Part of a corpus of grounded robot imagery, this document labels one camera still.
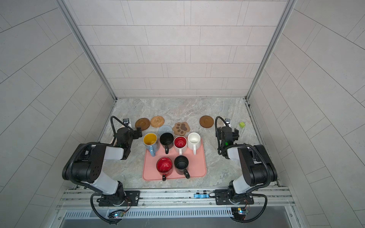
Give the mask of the woven rattan coaster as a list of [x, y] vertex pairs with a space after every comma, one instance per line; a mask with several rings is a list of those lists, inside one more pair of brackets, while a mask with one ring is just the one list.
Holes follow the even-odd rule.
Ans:
[[150, 120], [150, 125], [154, 128], [159, 128], [163, 126], [165, 119], [162, 116], [155, 116]]

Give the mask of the cork paw print coaster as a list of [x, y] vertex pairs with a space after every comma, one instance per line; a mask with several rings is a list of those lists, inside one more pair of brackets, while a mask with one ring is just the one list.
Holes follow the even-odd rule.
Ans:
[[177, 122], [173, 127], [173, 131], [175, 135], [185, 136], [187, 132], [190, 132], [190, 126], [187, 122]]

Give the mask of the grey felt round coaster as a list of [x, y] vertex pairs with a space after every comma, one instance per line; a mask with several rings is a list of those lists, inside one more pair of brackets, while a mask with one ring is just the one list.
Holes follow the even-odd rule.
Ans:
[[170, 134], [173, 134], [173, 133], [174, 133], [174, 131], [173, 131], [173, 129], [172, 129], [172, 127], [171, 127], [171, 126], [169, 126], [169, 125], [163, 125], [163, 126], [161, 126], [161, 127], [159, 128], [159, 130], [158, 130], [158, 134], [159, 134], [159, 135], [162, 135], [162, 134], [164, 134], [164, 133], [170, 133]]

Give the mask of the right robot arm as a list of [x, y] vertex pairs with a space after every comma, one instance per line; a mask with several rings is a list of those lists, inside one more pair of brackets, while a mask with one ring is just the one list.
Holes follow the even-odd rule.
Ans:
[[215, 118], [218, 154], [229, 160], [239, 160], [242, 175], [228, 186], [228, 199], [233, 204], [243, 202], [253, 191], [269, 186], [278, 178], [277, 171], [262, 144], [237, 144], [239, 130], [232, 129], [221, 117]]

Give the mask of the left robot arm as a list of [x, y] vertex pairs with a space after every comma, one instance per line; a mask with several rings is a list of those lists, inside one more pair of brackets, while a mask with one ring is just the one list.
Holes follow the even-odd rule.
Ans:
[[79, 144], [62, 170], [64, 180], [89, 188], [100, 195], [99, 206], [120, 206], [127, 201], [123, 184], [105, 174], [102, 166], [106, 160], [126, 160], [131, 153], [133, 140], [142, 137], [141, 127], [134, 130], [128, 118], [121, 121], [112, 116], [110, 122], [113, 141]]

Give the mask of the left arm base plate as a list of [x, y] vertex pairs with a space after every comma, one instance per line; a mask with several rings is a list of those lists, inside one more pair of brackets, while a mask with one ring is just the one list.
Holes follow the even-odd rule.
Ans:
[[97, 199], [100, 207], [137, 206], [140, 191], [117, 191], [112, 195], [101, 195]]

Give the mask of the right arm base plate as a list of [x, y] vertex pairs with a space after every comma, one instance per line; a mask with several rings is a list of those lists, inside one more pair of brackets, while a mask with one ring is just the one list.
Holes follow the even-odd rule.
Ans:
[[253, 205], [254, 200], [248, 194], [236, 194], [234, 191], [225, 190], [214, 190], [215, 201], [217, 205]]

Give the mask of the brown wooden coaster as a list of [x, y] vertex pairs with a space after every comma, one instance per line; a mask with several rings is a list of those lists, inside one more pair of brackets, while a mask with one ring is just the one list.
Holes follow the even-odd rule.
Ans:
[[142, 131], [150, 127], [150, 120], [148, 118], [140, 118], [135, 123], [135, 128], [140, 128]]
[[202, 116], [199, 123], [203, 128], [211, 128], [214, 125], [214, 119], [211, 116]]

